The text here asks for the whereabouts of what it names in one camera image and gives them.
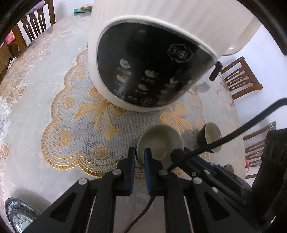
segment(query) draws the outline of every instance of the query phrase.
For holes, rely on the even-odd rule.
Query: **dark cup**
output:
[[[203,128],[200,130],[197,136],[197,143],[199,147],[206,147],[208,144],[215,142],[221,139],[221,132],[218,126],[214,123],[208,122],[206,123]],[[211,150],[208,150],[210,153],[218,153],[221,150],[222,146],[218,146]]]

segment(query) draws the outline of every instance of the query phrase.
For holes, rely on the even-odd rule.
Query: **316l logo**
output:
[[[171,60],[176,61],[177,63],[182,63],[188,62],[192,57],[193,52],[185,44],[172,44],[169,47],[167,54]]]

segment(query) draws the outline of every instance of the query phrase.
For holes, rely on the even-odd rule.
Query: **chair backrest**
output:
[[[44,5],[48,5],[50,23],[52,26],[56,22],[55,21],[53,0],[45,0]],[[25,32],[27,33],[31,42],[33,40],[35,40],[41,34],[40,28],[41,28],[42,32],[47,29],[46,23],[45,23],[45,16],[44,16],[43,8],[38,9],[37,13],[38,13],[39,22],[37,21],[37,18],[35,16],[35,12],[32,12],[31,14],[29,14],[31,24],[28,22],[27,16],[24,16],[21,19],[21,22],[23,23],[23,28],[24,28]]]
[[[257,78],[255,77],[248,64],[246,63],[244,57],[238,58],[236,61],[223,68],[221,70],[221,74],[224,74],[238,63],[241,64],[241,67],[229,74],[226,78],[224,78],[230,92],[238,88],[242,89],[246,86],[245,89],[240,90],[232,95],[232,98],[234,100],[247,93],[250,93],[255,90],[261,90],[263,88],[262,85],[258,82]]]
[[[243,137],[243,140],[246,141],[246,140],[251,139],[251,138],[253,138],[259,134],[262,134],[266,131],[271,131],[271,130],[276,130],[276,121],[273,121],[269,125],[263,127],[260,130],[257,130],[256,132],[253,132],[249,135],[246,135],[245,137]],[[265,139],[255,143],[252,146],[245,148],[246,160],[247,161],[253,160],[253,161],[249,162],[250,167],[257,167],[257,166],[261,165],[261,156],[262,156],[262,153],[264,151],[264,145],[265,145]]]
[[[10,53],[7,44],[4,43],[0,47],[0,83],[2,82],[4,75],[7,73],[10,58],[13,58],[12,54]]]

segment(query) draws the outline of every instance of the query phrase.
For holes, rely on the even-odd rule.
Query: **small cup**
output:
[[[214,141],[217,141],[221,138],[221,132],[218,126],[214,123],[208,122],[200,130],[197,136],[197,142],[200,147],[206,147],[208,144],[211,144]],[[222,146],[215,147],[208,152],[218,153],[221,150]]]
[[[169,125],[157,124],[148,127],[137,141],[137,159],[144,168],[144,150],[150,148],[153,159],[159,160],[167,169],[171,164],[170,154],[174,149],[183,149],[178,132]]]

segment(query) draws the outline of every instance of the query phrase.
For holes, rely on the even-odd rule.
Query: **ceramic bowl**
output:
[[[221,139],[222,135],[218,126],[214,123],[206,123],[197,136],[197,142],[200,147],[206,147],[208,144]],[[209,150],[210,153],[218,153],[222,146]]]
[[[23,211],[24,213],[29,214],[33,218],[36,218],[37,216],[41,214],[41,212],[37,210],[36,208],[34,208],[33,206],[15,197],[10,197],[5,202],[5,211],[6,211],[6,215],[8,219],[9,219],[10,212],[12,210]]]
[[[24,211],[14,209],[9,214],[9,221],[15,233],[23,233],[25,228],[35,220],[34,217]]]
[[[178,132],[169,125],[157,124],[147,128],[137,142],[137,159],[144,167],[144,150],[150,148],[152,157],[161,161],[167,169],[171,164],[170,154],[174,149],[183,149],[183,141]]]

